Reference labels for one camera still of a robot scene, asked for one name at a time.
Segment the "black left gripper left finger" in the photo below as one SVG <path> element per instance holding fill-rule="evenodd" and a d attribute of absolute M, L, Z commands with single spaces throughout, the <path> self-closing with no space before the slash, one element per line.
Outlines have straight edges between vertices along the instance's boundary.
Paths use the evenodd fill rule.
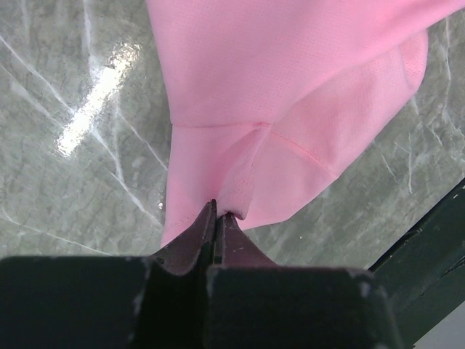
<path fill-rule="evenodd" d="M 3 348 L 201 348 L 217 206 L 150 256 L 1 260 Z"/>

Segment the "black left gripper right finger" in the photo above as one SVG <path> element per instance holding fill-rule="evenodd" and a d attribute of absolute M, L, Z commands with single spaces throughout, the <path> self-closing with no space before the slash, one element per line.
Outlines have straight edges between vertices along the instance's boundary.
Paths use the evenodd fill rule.
<path fill-rule="evenodd" d="M 274 263 L 227 214 L 206 274 L 207 348 L 401 348 L 374 275 Z"/>

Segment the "pink t shirt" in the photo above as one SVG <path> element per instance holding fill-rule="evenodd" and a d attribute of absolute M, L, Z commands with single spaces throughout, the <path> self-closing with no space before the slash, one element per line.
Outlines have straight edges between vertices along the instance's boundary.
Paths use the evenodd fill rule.
<path fill-rule="evenodd" d="M 172 124 L 162 242 L 206 202 L 287 220 L 417 92 L 462 1 L 149 1 Z"/>

